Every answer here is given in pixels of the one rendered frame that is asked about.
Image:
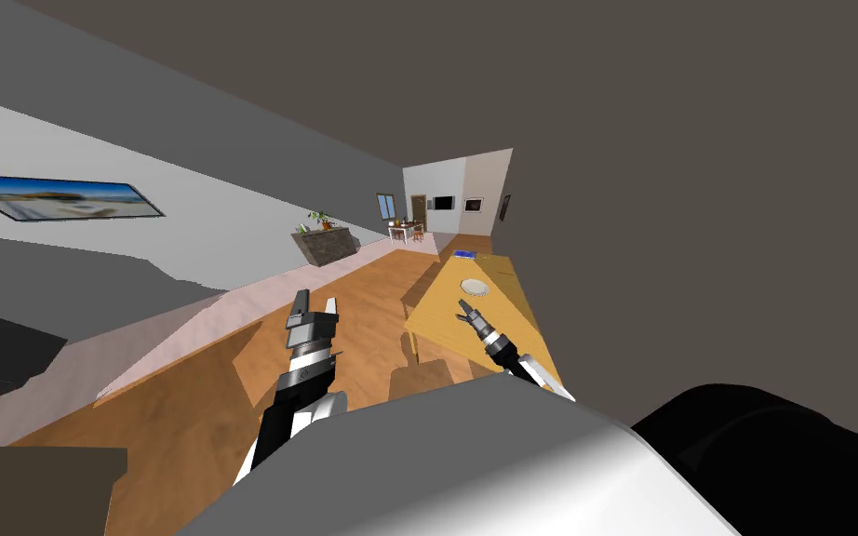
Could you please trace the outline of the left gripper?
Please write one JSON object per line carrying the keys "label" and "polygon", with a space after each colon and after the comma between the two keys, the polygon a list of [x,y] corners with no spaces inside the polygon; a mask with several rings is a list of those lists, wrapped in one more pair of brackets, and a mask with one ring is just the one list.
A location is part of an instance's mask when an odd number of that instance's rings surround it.
{"label": "left gripper", "polygon": [[339,322],[338,305],[335,297],[328,298],[325,313],[309,311],[310,290],[301,289],[297,292],[292,303],[292,316],[287,318],[286,330],[288,331],[288,349],[300,345],[321,341],[332,340],[336,335],[336,327]]}

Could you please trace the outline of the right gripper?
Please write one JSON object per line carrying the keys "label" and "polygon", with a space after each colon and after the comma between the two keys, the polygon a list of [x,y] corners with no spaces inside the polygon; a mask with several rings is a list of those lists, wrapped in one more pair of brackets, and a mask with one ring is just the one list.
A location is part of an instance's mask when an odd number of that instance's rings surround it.
{"label": "right gripper", "polygon": [[463,315],[456,316],[464,323],[470,324],[481,341],[493,342],[498,339],[498,331],[482,316],[479,311],[475,311],[475,309],[465,300],[458,300],[458,304],[463,310]]}

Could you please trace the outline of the yellow wooden table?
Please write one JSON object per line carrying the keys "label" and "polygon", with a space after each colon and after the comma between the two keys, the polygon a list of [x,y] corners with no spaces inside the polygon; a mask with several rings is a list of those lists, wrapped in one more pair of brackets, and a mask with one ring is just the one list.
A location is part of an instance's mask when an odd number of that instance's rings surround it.
{"label": "yellow wooden table", "polygon": [[[489,294],[476,297],[464,293],[460,282],[466,278],[485,281]],[[477,309],[520,354],[531,354],[556,380],[560,379],[509,258],[480,253],[475,260],[451,258],[405,322],[405,330],[415,341],[432,342],[498,372],[475,331],[456,317],[463,313],[458,300]]]}

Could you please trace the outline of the grey sideboard with plants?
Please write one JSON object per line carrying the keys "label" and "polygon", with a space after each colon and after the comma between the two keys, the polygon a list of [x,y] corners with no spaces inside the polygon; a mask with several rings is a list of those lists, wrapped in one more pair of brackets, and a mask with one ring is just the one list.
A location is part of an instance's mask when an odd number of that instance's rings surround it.
{"label": "grey sideboard with plants", "polygon": [[335,224],[328,214],[311,211],[307,218],[319,224],[320,228],[311,230],[301,224],[291,236],[310,265],[322,267],[355,255],[360,250],[361,246],[350,229]]}

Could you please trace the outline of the brown wooden chair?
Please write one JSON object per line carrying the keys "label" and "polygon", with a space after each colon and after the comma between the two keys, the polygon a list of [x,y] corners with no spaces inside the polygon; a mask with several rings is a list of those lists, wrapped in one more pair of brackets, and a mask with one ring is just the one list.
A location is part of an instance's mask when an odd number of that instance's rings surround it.
{"label": "brown wooden chair", "polygon": [[388,400],[432,391],[454,384],[443,359],[396,368],[390,375]]}

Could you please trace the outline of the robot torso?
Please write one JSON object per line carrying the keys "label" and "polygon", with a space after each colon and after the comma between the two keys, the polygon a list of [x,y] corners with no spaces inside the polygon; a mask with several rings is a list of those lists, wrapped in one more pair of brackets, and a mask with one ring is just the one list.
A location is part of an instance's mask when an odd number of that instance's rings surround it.
{"label": "robot torso", "polygon": [[740,536],[643,439],[495,374],[309,424],[176,536]]}

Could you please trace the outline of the dark brown cabinet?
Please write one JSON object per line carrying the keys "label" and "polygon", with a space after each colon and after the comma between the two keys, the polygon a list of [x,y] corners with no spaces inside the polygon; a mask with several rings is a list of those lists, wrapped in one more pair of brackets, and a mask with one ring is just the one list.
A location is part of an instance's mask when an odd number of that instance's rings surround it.
{"label": "dark brown cabinet", "polygon": [[0,536],[105,536],[120,448],[0,447]]}

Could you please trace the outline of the wide landscape wall picture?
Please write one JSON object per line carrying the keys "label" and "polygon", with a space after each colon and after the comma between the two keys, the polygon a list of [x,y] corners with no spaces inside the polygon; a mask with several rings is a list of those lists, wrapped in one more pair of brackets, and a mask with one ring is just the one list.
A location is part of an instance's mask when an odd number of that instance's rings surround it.
{"label": "wide landscape wall picture", "polygon": [[0,214],[12,221],[92,221],[162,218],[126,183],[0,176]]}

